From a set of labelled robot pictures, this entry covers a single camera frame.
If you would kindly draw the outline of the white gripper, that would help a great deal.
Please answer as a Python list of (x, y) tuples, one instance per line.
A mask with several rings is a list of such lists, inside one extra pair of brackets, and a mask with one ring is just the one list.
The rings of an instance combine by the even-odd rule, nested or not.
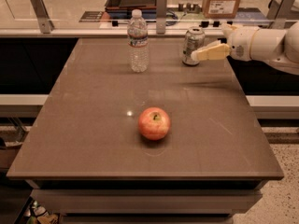
[(221, 29), (227, 44), (221, 43), (220, 40), (215, 40), (193, 51), (191, 58), (198, 62), (216, 61), (223, 60), (230, 54), (235, 60), (250, 61), (251, 42), (259, 28), (224, 23)]

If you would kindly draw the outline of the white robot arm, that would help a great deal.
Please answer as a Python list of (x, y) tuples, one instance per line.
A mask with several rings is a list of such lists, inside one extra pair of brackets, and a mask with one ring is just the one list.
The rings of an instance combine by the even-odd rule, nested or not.
[(223, 24), (225, 43), (212, 42), (191, 53), (194, 61), (259, 61), (289, 74), (299, 75), (299, 23), (289, 29)]

